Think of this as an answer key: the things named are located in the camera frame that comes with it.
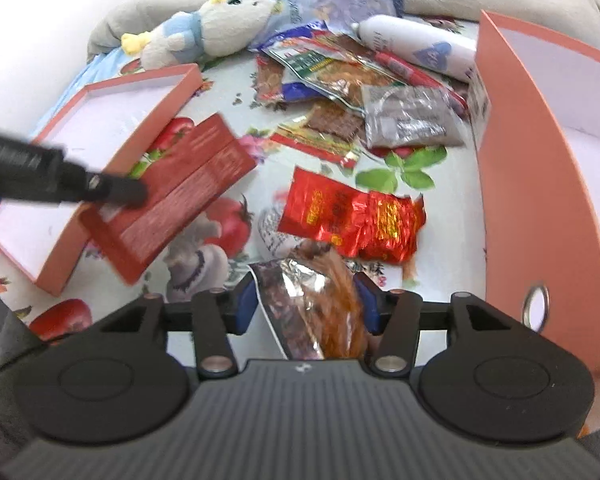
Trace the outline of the green pea snack packet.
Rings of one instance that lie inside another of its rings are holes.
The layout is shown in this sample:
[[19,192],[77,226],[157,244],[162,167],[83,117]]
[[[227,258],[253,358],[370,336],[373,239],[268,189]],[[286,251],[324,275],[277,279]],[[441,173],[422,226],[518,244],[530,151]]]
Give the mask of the green pea snack packet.
[[350,112],[363,115],[362,89],[402,87],[404,82],[355,47],[344,36],[294,37],[274,41],[263,52],[279,62],[302,84]]

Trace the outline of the red snack box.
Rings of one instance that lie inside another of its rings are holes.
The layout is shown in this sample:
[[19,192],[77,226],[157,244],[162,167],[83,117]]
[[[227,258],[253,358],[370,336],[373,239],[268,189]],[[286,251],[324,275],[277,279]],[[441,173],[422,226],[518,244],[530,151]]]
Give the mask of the red snack box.
[[137,282],[175,235],[256,168],[220,114],[196,125],[140,177],[140,208],[91,206],[80,213],[88,237],[126,284]]

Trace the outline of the silver brown snack packet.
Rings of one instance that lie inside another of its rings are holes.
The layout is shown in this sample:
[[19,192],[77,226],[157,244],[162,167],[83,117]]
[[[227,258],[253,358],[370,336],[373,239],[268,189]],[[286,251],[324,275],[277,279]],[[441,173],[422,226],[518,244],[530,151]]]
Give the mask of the silver brown snack packet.
[[251,273],[264,314],[290,360],[361,359],[368,333],[353,274],[332,245],[305,240]]

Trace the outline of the white spray bottle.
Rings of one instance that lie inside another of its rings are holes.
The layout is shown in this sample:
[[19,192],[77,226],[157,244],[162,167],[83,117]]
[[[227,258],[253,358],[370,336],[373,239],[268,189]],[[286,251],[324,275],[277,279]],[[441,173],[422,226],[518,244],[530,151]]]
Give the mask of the white spray bottle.
[[353,25],[364,46],[387,52],[438,74],[469,82],[477,41],[442,28],[390,15],[374,15]]

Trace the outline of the white blue plush duck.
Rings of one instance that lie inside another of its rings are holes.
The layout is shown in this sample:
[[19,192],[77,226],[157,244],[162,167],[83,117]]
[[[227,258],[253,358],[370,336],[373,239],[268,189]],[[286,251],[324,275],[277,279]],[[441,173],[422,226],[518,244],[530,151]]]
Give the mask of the white blue plush duck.
[[121,49],[145,70],[224,58],[248,47],[282,0],[208,0],[194,12],[178,11],[149,32],[121,37]]

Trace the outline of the grey clear snack packet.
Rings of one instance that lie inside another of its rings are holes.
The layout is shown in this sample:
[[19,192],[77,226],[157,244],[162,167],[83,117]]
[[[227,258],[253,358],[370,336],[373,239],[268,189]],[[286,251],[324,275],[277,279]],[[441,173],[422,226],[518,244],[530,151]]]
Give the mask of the grey clear snack packet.
[[465,125],[448,90],[363,86],[361,94],[368,148],[465,144]]

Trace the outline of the red sausage stick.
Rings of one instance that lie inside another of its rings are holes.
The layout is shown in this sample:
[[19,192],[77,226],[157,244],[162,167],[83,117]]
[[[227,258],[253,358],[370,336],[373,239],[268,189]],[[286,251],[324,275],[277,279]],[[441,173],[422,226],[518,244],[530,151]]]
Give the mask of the red sausage stick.
[[402,60],[402,58],[387,52],[376,52],[374,54],[374,59],[377,63],[388,68],[390,72],[393,72],[396,76],[413,87],[435,88],[445,91],[450,99],[454,112],[458,116],[464,116],[467,113],[468,107],[464,98],[454,90],[445,87],[442,82],[437,81],[437,79],[434,79],[434,77],[431,77],[415,65],[407,63]]

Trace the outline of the pink box lid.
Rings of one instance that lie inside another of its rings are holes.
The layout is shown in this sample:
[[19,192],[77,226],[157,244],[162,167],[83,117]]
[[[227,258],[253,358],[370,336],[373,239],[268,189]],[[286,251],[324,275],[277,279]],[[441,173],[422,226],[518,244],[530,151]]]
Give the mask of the pink box lid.
[[[150,70],[89,84],[35,138],[66,150],[87,169],[128,174],[201,86],[196,64]],[[6,200],[0,205],[0,251],[38,288],[59,295],[87,235],[84,205]]]

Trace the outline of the brown wafer red packet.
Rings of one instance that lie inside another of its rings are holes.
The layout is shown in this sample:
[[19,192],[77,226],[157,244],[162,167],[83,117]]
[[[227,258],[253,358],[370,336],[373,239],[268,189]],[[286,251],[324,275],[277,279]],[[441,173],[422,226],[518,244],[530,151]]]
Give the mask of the brown wafer red packet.
[[360,158],[364,120],[330,101],[318,101],[303,116],[280,124],[273,142],[352,170]]

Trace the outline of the floral tomato bed sheet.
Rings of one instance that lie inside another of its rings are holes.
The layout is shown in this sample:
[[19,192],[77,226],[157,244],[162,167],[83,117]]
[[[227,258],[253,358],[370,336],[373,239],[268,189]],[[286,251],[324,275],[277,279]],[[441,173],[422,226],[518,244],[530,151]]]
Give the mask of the floral tomato bed sheet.
[[303,168],[364,191],[422,196],[427,222],[417,252],[400,266],[366,262],[383,288],[406,288],[440,300],[456,290],[482,294],[486,257],[477,159],[470,139],[459,146],[354,150],[356,163],[310,155],[286,136],[304,124],[309,103],[265,103],[258,96],[260,58],[243,53],[209,63],[201,88],[174,127],[140,159],[140,169],[174,151],[193,124],[220,113],[256,163],[206,214],[178,236],[144,272],[125,284],[96,246],[87,245],[66,287],[52,296],[33,285],[0,249],[0,298],[44,336],[82,328],[143,292],[183,300],[198,290],[230,287],[259,261],[286,254],[294,239],[276,230],[292,174]]

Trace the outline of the blue facial tissue pack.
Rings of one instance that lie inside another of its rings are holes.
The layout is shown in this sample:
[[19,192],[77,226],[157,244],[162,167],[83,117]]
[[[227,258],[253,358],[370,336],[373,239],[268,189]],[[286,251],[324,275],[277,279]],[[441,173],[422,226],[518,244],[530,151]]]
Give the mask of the blue facial tissue pack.
[[377,14],[403,13],[404,0],[277,0],[268,24],[247,47],[257,51],[268,38],[312,21],[324,21],[335,34],[350,34],[352,25]]

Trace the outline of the red foil snack packet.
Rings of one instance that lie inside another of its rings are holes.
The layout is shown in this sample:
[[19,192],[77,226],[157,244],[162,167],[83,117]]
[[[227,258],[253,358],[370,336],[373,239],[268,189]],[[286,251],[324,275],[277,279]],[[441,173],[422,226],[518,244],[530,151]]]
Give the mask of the red foil snack packet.
[[332,245],[340,256],[400,264],[417,250],[424,199],[363,192],[297,167],[279,232]]

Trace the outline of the blue orange snack packet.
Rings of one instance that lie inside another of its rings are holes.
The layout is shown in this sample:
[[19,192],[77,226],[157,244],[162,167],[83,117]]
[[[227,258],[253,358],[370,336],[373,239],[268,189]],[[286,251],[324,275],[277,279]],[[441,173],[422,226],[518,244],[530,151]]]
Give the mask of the blue orange snack packet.
[[254,88],[256,89],[256,100],[263,105],[277,103],[298,103],[321,99],[320,92],[310,88],[300,79],[294,76],[283,64],[275,61],[265,49],[272,47],[276,42],[291,38],[315,38],[328,33],[324,21],[312,21],[291,29],[284,30],[265,40],[260,45],[257,55],[257,76]]

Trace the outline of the pink storage box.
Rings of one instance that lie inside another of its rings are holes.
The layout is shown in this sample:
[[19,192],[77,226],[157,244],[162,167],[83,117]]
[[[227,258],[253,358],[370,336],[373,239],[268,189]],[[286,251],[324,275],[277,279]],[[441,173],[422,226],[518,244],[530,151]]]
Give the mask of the pink storage box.
[[469,103],[486,298],[600,375],[600,50],[486,12]]

